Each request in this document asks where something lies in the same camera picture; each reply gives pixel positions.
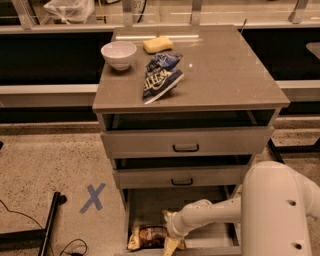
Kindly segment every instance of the black cable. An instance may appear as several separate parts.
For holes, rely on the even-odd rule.
[[[77,241],[80,241],[84,244],[84,247],[85,247],[85,251],[83,253],[77,253],[77,252],[66,252],[65,250],[74,242],[77,242]],[[74,239],[73,241],[71,241],[70,243],[68,243],[64,249],[60,252],[60,256],[62,256],[62,254],[68,254],[68,255],[71,255],[71,256],[84,256],[86,253],[87,253],[87,250],[88,250],[88,246],[86,244],[85,241],[83,241],[82,239]]]
[[[144,11],[146,9],[146,5],[147,5],[147,0],[144,1],[144,5],[143,5],[143,8],[142,8],[142,11],[141,11],[141,14],[140,14],[140,17],[139,17],[137,23],[139,23],[141,21],[143,14],[144,14]]]
[[[15,214],[20,214],[20,215],[22,215],[22,216],[24,216],[24,217],[27,217],[27,218],[29,218],[30,220],[34,221],[41,229],[43,229],[43,227],[40,225],[40,223],[39,223],[38,221],[36,221],[34,218],[32,218],[31,216],[29,216],[29,215],[27,215],[27,214],[24,214],[24,213],[22,213],[22,212],[11,211],[11,210],[7,207],[7,205],[6,205],[1,199],[0,199],[0,203],[4,206],[4,208],[5,208],[8,212],[10,212],[10,213],[15,213]],[[82,243],[84,244],[84,246],[85,246],[85,251],[84,251],[83,253],[76,253],[76,252],[68,253],[68,252],[65,252],[65,250],[68,248],[68,246],[70,246],[72,243],[74,243],[74,242],[76,242],[76,241],[80,241],[80,242],[82,242]],[[51,245],[50,245],[50,249],[51,249],[52,255],[54,256],[53,249],[52,249],[52,246],[51,246]],[[87,250],[88,250],[88,245],[86,244],[85,241],[83,241],[82,239],[74,239],[73,241],[71,241],[70,243],[68,243],[68,244],[66,245],[66,247],[61,251],[60,256],[62,256],[63,253],[68,254],[68,255],[70,255],[70,256],[84,256],[84,255],[87,253]]]
[[[20,214],[20,215],[22,215],[22,216],[24,216],[24,217],[27,217],[27,218],[29,218],[30,220],[34,221],[41,229],[43,229],[43,227],[40,225],[40,223],[39,223],[38,221],[36,221],[34,218],[32,218],[31,216],[29,216],[29,215],[27,215],[27,214],[24,214],[23,212],[18,212],[18,211],[11,211],[11,210],[9,210],[9,208],[7,207],[7,205],[6,205],[1,199],[0,199],[0,203],[4,206],[4,208],[5,208],[8,212],[10,212],[10,213],[15,213],[15,214]],[[50,250],[51,250],[52,255],[54,256],[53,249],[52,249],[51,245],[50,245]]]

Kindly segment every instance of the package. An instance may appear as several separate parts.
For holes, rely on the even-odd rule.
[[[151,249],[163,248],[167,229],[161,225],[142,225],[132,228],[132,235],[129,239],[128,249]]]
[[[95,4],[94,0],[51,0],[44,9],[59,17],[62,23],[86,23]]]
[[[182,80],[184,74],[181,70],[173,69],[171,71],[166,71],[161,69],[159,72],[148,76],[145,79],[142,101],[144,104],[150,104],[165,93],[169,92],[177,86],[180,80]]]
[[[182,57],[181,53],[156,53],[146,65],[146,77],[158,73],[161,69],[172,70]]]

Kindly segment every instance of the drawer cabinet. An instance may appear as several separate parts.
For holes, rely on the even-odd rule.
[[[141,41],[144,35],[164,34],[183,54],[177,68],[185,76],[165,97],[145,105],[144,73],[151,56]],[[214,198],[216,187],[241,184],[289,101],[233,26],[116,28],[112,40],[119,37],[137,45],[134,64],[122,72],[105,65],[93,110],[126,205],[129,233],[134,225],[164,224],[162,209],[179,210],[194,199],[221,200]],[[214,227],[225,237],[222,243],[215,243],[217,234],[208,228],[196,232],[192,248],[181,255],[239,255],[229,228]],[[117,255],[126,254],[124,249]]]

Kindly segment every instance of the bottom drawer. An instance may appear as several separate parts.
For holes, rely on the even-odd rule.
[[[186,204],[207,199],[212,203],[226,200],[222,186],[188,188],[131,189],[128,191],[127,220],[128,230],[124,248],[131,235],[131,229],[140,225],[164,225],[162,211],[180,211]],[[240,247],[233,224],[214,223],[193,230],[185,239],[185,250],[177,250],[175,255],[240,255]],[[163,255],[163,249],[142,249],[130,252],[126,249],[121,255]]]

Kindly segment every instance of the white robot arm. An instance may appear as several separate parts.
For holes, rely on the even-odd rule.
[[[243,256],[311,256],[306,216],[320,217],[320,188],[290,167],[266,161],[248,171],[241,197],[217,204],[204,199],[164,214],[173,239],[209,223],[241,222]]]

